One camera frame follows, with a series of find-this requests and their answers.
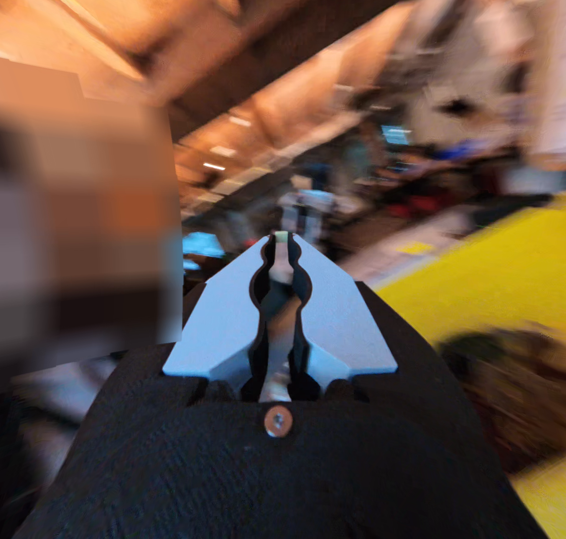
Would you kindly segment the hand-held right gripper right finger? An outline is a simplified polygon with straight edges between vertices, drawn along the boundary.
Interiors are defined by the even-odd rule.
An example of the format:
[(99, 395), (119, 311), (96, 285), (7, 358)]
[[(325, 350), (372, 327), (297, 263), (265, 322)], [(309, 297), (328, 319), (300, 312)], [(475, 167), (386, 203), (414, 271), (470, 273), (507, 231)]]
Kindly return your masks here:
[(291, 400), (315, 401), (335, 380), (397, 372), (355, 280), (296, 234), (287, 251), (300, 301), (288, 355)]

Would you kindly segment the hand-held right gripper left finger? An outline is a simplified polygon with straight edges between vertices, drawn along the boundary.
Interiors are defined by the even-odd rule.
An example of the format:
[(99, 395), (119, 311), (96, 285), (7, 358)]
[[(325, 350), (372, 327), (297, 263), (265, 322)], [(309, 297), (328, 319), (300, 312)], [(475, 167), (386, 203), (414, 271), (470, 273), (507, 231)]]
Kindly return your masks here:
[(258, 401), (268, 369), (262, 303), (271, 288), (274, 235), (262, 238), (212, 276), (163, 365), (169, 377), (224, 382), (242, 401)]

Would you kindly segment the yellow plastic bin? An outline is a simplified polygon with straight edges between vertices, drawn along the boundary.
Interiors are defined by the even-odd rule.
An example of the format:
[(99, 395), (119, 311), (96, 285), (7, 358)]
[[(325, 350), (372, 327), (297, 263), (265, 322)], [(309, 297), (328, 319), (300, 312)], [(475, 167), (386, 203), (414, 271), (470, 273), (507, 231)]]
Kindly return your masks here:
[[(565, 193), (489, 224), (427, 266), (373, 289), (434, 348), (464, 331), (531, 323), (565, 341)], [(548, 537), (565, 538), (565, 456), (508, 475)]]

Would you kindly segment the pile of brown toy bricks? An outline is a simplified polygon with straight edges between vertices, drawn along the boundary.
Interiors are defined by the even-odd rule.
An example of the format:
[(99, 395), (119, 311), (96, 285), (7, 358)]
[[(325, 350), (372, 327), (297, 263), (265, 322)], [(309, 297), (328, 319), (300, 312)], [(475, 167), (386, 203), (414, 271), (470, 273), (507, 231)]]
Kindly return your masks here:
[(436, 349), (505, 472), (565, 455), (565, 341), (554, 330), (531, 323), (464, 331)]

